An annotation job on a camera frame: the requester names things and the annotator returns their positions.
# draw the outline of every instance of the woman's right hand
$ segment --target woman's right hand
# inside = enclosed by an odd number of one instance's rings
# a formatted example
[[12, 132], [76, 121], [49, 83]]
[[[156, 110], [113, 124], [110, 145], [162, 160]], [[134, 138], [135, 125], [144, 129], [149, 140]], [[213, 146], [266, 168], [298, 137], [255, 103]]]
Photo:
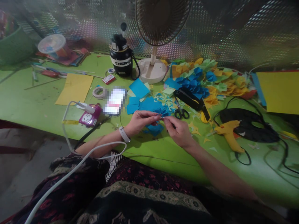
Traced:
[[189, 132], [187, 122], [168, 116], [164, 117], [164, 124], [174, 142], [187, 152], [193, 147], [198, 146], [198, 143], [192, 138]]

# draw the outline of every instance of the metal mesh wall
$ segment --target metal mesh wall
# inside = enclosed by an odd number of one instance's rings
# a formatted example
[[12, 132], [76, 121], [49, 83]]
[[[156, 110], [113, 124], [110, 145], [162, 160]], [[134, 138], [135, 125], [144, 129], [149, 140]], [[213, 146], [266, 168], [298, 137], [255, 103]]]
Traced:
[[[26, 32], [63, 34], [70, 44], [85, 39], [93, 51], [109, 52], [108, 43], [120, 24], [138, 58], [150, 57], [152, 47], [140, 37], [134, 0], [16, 0], [11, 12]], [[298, 3], [285, 0], [193, 0], [181, 33], [158, 48], [165, 59], [213, 58], [218, 66], [242, 71], [266, 62], [277, 68], [299, 66]]]

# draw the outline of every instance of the blurred phone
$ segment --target blurred phone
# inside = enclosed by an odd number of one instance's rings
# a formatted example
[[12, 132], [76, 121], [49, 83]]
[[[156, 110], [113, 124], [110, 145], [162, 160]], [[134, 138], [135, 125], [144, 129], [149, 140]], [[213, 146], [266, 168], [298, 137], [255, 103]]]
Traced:
[[114, 88], [107, 99], [103, 113], [109, 115], [120, 115], [126, 97], [127, 89]]

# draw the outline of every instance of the fan base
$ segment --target fan base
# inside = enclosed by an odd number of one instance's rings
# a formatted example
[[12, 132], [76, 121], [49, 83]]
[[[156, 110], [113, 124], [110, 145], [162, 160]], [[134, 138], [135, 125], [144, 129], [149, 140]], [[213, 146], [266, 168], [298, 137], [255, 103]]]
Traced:
[[142, 59], [138, 62], [140, 68], [140, 80], [143, 83], [154, 84], [163, 80], [166, 74], [166, 66], [163, 62], [156, 59], [155, 64], [150, 65], [150, 58]]

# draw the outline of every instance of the green tabletop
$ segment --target green tabletop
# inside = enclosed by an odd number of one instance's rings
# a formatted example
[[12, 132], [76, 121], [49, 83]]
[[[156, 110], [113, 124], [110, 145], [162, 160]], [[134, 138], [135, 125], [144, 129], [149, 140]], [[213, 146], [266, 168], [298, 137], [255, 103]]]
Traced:
[[[95, 54], [88, 56], [83, 64], [79, 67], [66, 68], [54, 63], [46, 63], [45, 66], [52, 68], [78, 69], [84, 71], [95, 72], [97, 76], [105, 76], [105, 71], [112, 67], [109, 56], [97, 58]], [[0, 80], [17, 68], [1, 67]], [[52, 80], [50, 77], [38, 74], [38, 83]], [[32, 68], [27, 66], [19, 70], [0, 84], [0, 119], [37, 128], [58, 135], [63, 135], [61, 120], [65, 112], [66, 106], [55, 105], [55, 101], [60, 95], [64, 87], [65, 79], [60, 79], [41, 85], [35, 88], [24, 90], [32, 86]], [[108, 85], [128, 86], [132, 83], [131, 79], [123, 79], [116, 75], [116, 80]], [[96, 85], [105, 86], [100, 78], [94, 78], [91, 84], [85, 103], [96, 104], [105, 103], [92, 96], [92, 90]], [[163, 83], [154, 84], [154, 92], [160, 91]], [[219, 110], [223, 109], [227, 100], [215, 106], [210, 113], [214, 116]], [[246, 102], [235, 100], [230, 107], [240, 107], [251, 111], [254, 109]], [[67, 119], [79, 120], [82, 111], [75, 106], [71, 106]], [[193, 113], [190, 113], [188, 123], [192, 121]], [[276, 131], [285, 130], [295, 133], [279, 116], [267, 114], [263, 112], [264, 119], [273, 125]], [[127, 115], [123, 111], [121, 116], [110, 119], [103, 124], [98, 130], [91, 134], [86, 140], [91, 140], [101, 135], [110, 133], [117, 126], [125, 126], [130, 121], [131, 115]], [[278, 143], [258, 143], [259, 149], [252, 149], [248, 144], [253, 144], [243, 138], [237, 141], [251, 156], [252, 164], [245, 166], [239, 163], [229, 145], [223, 136], [214, 134], [209, 137], [211, 142], [204, 142], [205, 136], [210, 132], [210, 124], [204, 124], [198, 118], [193, 120], [198, 126], [198, 130], [202, 136], [194, 135], [193, 137], [215, 158], [224, 163], [228, 168], [232, 169], [238, 176], [251, 185], [261, 199], [271, 203], [277, 203], [287, 207], [299, 208], [299, 175], [292, 173], [280, 166], [284, 148], [279, 143], [279, 150], [273, 151], [270, 145]], [[72, 139], [80, 139], [88, 129], [81, 125], [66, 125], [68, 137]], [[298, 143], [292, 140], [286, 140], [289, 144], [289, 157], [287, 165], [293, 169], [298, 167], [299, 147]], [[138, 162], [146, 164], [150, 167], [178, 175], [190, 179], [198, 183], [207, 184], [208, 180], [197, 162], [187, 154], [182, 148], [178, 147], [169, 137], [166, 129], [162, 131], [156, 138], [151, 134], [140, 133], [134, 137], [128, 144], [128, 149], [124, 153], [126, 157], [134, 159]], [[240, 160], [247, 163], [246, 155], [241, 155]]]

